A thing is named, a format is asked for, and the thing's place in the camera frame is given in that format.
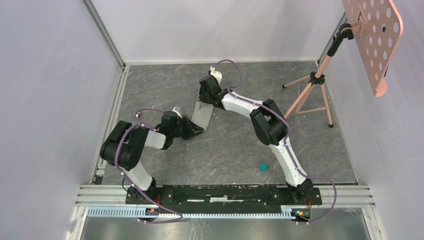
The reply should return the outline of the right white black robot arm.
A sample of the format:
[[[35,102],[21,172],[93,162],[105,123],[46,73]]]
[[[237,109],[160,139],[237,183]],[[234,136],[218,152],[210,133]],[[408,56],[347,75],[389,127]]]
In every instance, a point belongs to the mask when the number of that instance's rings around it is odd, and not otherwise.
[[[256,137],[268,146],[284,172],[289,199],[302,204],[309,198],[314,185],[303,171],[291,147],[287,121],[272,99],[258,101],[222,89],[218,80],[207,75],[199,80],[199,100],[216,108],[232,111],[251,120]]]

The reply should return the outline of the grey cloth napkin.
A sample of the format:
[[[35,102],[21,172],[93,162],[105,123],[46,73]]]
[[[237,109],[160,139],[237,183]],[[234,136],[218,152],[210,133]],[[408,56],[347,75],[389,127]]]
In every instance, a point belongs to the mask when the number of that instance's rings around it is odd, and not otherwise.
[[[214,106],[212,104],[202,102],[200,97],[201,94],[198,93],[191,121],[206,131],[213,116]]]

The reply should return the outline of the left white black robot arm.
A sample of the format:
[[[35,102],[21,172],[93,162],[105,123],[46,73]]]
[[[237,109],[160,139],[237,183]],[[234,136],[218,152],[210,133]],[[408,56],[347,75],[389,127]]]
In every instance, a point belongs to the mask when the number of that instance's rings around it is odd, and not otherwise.
[[[99,156],[128,179],[140,200],[151,204],[157,198],[156,180],[140,161],[143,150],[167,150],[174,139],[190,140],[205,130],[177,110],[164,111],[156,127],[120,120],[103,142]]]

